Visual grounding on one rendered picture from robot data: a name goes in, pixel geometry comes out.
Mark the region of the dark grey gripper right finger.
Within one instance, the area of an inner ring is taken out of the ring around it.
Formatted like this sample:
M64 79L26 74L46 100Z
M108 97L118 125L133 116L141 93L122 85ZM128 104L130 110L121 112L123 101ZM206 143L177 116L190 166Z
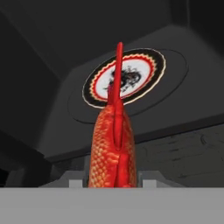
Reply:
M165 178L160 171L139 171L137 186L140 188L184 188L183 185Z

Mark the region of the round plate with dragon print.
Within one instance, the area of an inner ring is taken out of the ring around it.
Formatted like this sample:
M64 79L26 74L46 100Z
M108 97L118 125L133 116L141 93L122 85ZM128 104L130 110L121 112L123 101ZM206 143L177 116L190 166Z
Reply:
M163 78L166 58L158 50L137 48L122 56L122 80L120 96L124 105L147 95ZM102 109L108 100L108 87L113 83L116 57L103 61L85 80L82 98L93 108Z

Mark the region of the red orange fish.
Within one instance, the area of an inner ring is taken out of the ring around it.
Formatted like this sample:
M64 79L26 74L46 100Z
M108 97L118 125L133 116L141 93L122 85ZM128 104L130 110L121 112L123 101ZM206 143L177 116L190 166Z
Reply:
M108 87L106 107L94 126L89 161L88 188L136 188L137 165L134 134L120 96L123 43L115 56L115 78Z

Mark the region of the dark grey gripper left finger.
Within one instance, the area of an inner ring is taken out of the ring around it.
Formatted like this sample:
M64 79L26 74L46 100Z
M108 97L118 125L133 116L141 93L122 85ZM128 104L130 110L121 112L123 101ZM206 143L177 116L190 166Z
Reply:
M83 188L88 186L90 156L57 162L43 188Z

